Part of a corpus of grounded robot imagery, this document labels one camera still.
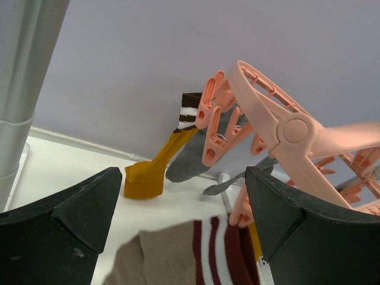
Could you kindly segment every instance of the sock cuff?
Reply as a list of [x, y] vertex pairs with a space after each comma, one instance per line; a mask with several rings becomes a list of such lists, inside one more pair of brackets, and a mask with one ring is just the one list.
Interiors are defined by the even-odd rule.
[[181, 132], [183, 129], [195, 129], [195, 119], [197, 118], [198, 106], [202, 93], [183, 93], [182, 104], [179, 112], [178, 127], [174, 132]]
[[231, 226], [227, 215], [194, 221], [193, 250], [197, 285], [259, 284], [249, 230]]

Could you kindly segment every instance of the pink plastic hanger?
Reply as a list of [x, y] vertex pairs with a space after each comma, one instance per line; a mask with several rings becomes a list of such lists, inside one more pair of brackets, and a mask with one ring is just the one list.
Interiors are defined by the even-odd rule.
[[[267, 94], [259, 92], [255, 88], [257, 85]], [[201, 119], [204, 120], [197, 125], [199, 128], [208, 126], [203, 157], [207, 166], [211, 166], [237, 141], [255, 130], [251, 153], [256, 155], [268, 148], [299, 189], [346, 208], [352, 208], [350, 202], [357, 201], [359, 197], [357, 187], [361, 189], [363, 185], [380, 198], [380, 185], [372, 177], [375, 162], [380, 159], [380, 122], [325, 128], [282, 89], [242, 61], [237, 62], [225, 78], [220, 80], [218, 87], [207, 90], [210, 92], [204, 94], [204, 100], [212, 103], [202, 110], [204, 116]], [[222, 137], [216, 134], [220, 112], [229, 110], [235, 103], [240, 108], [234, 110], [228, 132]], [[243, 132], [233, 128], [236, 115], [242, 113], [250, 123]], [[355, 156], [351, 154], [354, 151], [357, 151]], [[322, 164], [326, 160], [319, 164], [312, 162], [325, 157], [331, 160], [329, 157], [335, 159], [336, 156], [341, 157], [362, 181], [360, 185], [346, 189], [342, 194], [324, 176], [332, 174], [332, 171], [323, 169]], [[242, 196], [247, 198], [244, 188], [241, 191]], [[380, 207], [379, 202], [358, 210], [380, 213], [376, 208], [378, 204]], [[246, 205], [246, 199], [242, 198], [235, 204], [231, 217], [246, 215]]]

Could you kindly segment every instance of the pink drying rack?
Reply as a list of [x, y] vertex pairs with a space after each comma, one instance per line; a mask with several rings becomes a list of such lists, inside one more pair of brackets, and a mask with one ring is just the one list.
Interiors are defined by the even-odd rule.
[[[265, 94], [257, 90], [260, 86]], [[218, 134], [221, 112], [235, 104], [225, 134]], [[236, 125], [245, 114], [248, 123]], [[212, 166], [227, 151], [256, 131], [251, 154], [266, 148], [291, 178], [289, 185], [341, 207], [380, 216], [380, 184], [373, 176], [380, 159], [380, 122], [355, 123], [325, 128], [281, 88], [246, 62], [238, 61], [225, 74], [218, 71], [207, 80], [197, 119], [199, 129], [208, 128], [202, 161]], [[334, 171], [324, 169], [340, 157], [357, 175], [359, 183], [339, 193], [326, 179]], [[376, 201], [353, 208], [364, 186]], [[245, 185], [230, 215], [230, 223], [245, 227], [253, 222]]]

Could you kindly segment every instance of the white rod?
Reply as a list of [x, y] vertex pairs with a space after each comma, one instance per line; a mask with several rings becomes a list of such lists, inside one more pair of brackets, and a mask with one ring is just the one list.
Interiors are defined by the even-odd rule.
[[68, 4], [0, 1], [0, 212], [11, 192]]

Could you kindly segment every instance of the yellow fabric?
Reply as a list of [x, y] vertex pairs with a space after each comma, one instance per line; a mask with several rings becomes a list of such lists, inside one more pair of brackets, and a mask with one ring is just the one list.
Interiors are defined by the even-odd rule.
[[251, 233], [252, 246], [254, 247], [255, 251], [255, 261], [257, 262], [259, 260], [260, 255], [262, 255], [262, 250], [255, 223], [249, 225], [249, 232]]
[[167, 163], [197, 131], [195, 128], [173, 132], [152, 161], [142, 161], [126, 167], [124, 196], [144, 200], [161, 195]]

